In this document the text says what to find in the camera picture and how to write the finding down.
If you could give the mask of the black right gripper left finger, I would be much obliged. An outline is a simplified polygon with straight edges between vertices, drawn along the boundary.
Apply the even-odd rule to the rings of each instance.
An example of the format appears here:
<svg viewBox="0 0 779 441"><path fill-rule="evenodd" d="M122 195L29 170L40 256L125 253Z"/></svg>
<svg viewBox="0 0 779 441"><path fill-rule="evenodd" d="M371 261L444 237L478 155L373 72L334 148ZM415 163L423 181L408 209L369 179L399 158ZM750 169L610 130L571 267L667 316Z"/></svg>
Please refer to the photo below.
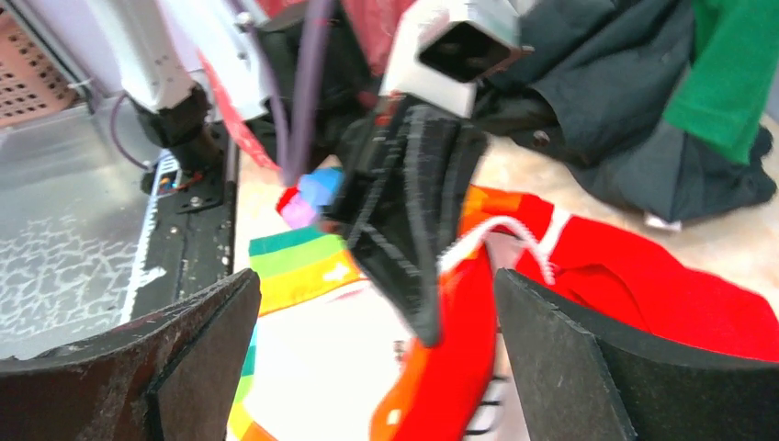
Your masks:
<svg viewBox="0 0 779 441"><path fill-rule="evenodd" d="M235 273L107 332L1 363L4 440L221 440L258 275Z"/></svg>

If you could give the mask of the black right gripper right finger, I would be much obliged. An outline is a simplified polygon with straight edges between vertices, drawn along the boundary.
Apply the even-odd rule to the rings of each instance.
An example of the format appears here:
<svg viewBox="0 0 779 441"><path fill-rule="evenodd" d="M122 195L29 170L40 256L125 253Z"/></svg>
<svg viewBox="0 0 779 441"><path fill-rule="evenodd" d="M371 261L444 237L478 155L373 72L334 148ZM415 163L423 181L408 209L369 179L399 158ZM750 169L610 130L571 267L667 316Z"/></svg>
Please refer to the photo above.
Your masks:
<svg viewBox="0 0 779 441"><path fill-rule="evenodd" d="M509 269L494 295L534 440L775 440L778 366L645 333Z"/></svg>

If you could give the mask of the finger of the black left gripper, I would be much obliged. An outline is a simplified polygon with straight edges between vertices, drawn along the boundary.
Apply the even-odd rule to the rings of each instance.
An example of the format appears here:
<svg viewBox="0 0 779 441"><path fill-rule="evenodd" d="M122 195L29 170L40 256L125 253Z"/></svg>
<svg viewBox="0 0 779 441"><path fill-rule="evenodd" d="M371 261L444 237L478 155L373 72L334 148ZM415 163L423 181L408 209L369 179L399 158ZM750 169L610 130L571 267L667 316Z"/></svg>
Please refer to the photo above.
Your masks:
<svg viewBox="0 0 779 441"><path fill-rule="evenodd" d="M425 347L441 342L435 232L416 203L365 205L347 235L360 269Z"/></svg>

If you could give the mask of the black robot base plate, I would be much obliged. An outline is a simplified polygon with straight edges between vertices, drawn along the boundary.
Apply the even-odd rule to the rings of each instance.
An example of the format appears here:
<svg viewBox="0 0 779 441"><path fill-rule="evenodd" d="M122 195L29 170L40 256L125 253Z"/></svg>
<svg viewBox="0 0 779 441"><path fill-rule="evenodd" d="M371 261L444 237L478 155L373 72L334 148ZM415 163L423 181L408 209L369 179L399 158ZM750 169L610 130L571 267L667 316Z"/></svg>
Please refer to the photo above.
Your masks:
<svg viewBox="0 0 779 441"><path fill-rule="evenodd" d="M210 134L222 168L194 182L164 152L155 168L119 322L183 300L230 275L234 260L238 153L225 126Z"/></svg>

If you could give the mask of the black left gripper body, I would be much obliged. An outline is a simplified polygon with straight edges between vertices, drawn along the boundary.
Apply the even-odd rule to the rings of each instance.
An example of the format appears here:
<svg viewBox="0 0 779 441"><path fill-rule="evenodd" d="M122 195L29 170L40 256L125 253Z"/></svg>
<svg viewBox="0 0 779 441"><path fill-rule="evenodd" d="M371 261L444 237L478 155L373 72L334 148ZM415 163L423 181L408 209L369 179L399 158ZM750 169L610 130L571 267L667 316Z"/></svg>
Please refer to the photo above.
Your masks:
<svg viewBox="0 0 779 441"><path fill-rule="evenodd" d="M345 168L325 218L367 274L387 270L418 285L437 281L486 136L415 96L387 103Z"/></svg>

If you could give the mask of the red white cartoon jacket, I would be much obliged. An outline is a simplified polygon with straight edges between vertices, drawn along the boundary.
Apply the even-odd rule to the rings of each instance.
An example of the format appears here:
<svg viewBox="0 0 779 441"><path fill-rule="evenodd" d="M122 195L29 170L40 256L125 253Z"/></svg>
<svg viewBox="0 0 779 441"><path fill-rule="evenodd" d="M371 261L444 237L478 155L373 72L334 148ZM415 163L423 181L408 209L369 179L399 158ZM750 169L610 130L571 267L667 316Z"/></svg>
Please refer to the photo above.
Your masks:
<svg viewBox="0 0 779 441"><path fill-rule="evenodd" d="M434 347L340 237L310 226L247 250L262 300L230 440L534 440L497 311L501 269L645 333L778 366L778 320L763 296L527 193L470 188L442 261Z"/></svg>

